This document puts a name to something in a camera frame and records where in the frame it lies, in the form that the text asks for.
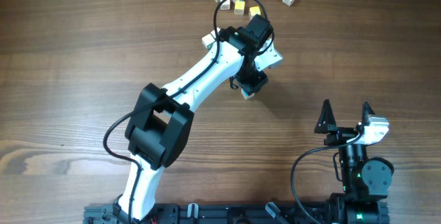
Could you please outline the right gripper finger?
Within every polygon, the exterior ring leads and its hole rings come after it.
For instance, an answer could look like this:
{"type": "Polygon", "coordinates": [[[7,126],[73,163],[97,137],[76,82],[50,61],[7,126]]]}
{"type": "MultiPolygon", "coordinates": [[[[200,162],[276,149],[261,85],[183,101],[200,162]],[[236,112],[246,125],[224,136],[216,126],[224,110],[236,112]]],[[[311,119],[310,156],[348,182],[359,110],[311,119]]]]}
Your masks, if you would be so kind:
{"type": "Polygon", "coordinates": [[[362,124],[369,123],[369,117],[371,115],[375,115],[375,112],[372,110],[371,106],[367,101],[362,104],[362,124]]]}
{"type": "Polygon", "coordinates": [[[323,101],[322,110],[314,128],[316,134],[329,134],[337,132],[336,120],[331,108],[330,100],[323,101]]]}

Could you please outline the white block blue base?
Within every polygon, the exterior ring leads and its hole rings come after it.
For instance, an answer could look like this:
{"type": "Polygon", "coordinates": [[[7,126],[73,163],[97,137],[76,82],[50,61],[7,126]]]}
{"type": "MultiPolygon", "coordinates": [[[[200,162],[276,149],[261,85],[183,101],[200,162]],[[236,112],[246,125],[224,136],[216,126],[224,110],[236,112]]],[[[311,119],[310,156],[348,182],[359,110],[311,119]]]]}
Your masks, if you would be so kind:
{"type": "Polygon", "coordinates": [[[248,94],[246,91],[244,91],[244,89],[241,90],[241,94],[244,97],[244,99],[250,99],[255,95],[254,93],[248,94]]]}

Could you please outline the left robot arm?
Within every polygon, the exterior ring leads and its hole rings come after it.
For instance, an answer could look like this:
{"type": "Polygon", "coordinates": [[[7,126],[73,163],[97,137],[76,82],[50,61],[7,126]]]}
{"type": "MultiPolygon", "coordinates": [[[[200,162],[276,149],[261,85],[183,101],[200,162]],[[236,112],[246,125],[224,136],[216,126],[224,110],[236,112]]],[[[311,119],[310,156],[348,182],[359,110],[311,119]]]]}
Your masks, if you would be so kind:
{"type": "Polygon", "coordinates": [[[114,203],[122,223],[141,223],[153,210],[162,173],[184,150],[194,113],[224,81],[249,98],[268,82],[265,68],[282,59],[269,20],[254,16],[246,27],[215,29],[209,52],[183,76],[159,88],[148,84],[125,118],[130,175],[114,203]]]}

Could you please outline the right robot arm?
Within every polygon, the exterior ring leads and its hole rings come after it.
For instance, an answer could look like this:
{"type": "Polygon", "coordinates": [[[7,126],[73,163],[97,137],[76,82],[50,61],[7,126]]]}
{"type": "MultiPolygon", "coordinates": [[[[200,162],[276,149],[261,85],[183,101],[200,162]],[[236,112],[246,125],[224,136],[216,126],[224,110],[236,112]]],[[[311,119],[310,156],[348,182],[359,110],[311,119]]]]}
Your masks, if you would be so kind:
{"type": "Polygon", "coordinates": [[[393,165],[381,157],[367,156],[367,148],[379,143],[389,131],[389,122],[362,105],[362,120],[354,128],[337,126],[330,101],[324,100],[317,134],[325,134],[324,145],[338,150],[333,156],[336,178],[343,193],[333,193],[323,206],[325,223],[389,223],[387,198],[393,165]]]}

